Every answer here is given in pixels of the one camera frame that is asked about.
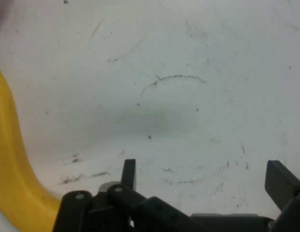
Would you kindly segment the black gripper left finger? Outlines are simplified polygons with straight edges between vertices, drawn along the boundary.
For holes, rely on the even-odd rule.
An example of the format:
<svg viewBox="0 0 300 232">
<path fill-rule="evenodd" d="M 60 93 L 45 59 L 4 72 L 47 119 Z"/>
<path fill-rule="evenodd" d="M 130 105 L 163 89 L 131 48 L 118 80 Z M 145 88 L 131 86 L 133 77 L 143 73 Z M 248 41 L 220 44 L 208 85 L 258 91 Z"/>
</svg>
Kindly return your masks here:
<svg viewBox="0 0 300 232">
<path fill-rule="evenodd" d="M 201 232 L 203 226 L 157 197 L 135 190 L 135 159 L 124 161 L 121 180 L 92 196 L 71 191 L 61 200 L 55 232 Z"/>
</svg>

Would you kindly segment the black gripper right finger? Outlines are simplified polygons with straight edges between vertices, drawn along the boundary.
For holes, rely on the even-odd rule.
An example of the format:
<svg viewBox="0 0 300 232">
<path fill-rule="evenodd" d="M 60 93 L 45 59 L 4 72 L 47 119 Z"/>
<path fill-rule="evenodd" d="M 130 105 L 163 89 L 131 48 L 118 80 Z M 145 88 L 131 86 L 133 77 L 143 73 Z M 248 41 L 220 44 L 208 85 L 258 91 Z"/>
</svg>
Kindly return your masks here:
<svg viewBox="0 0 300 232">
<path fill-rule="evenodd" d="M 300 180 L 280 161 L 269 160 L 265 190 L 281 213 L 270 232 L 300 232 Z"/>
</svg>

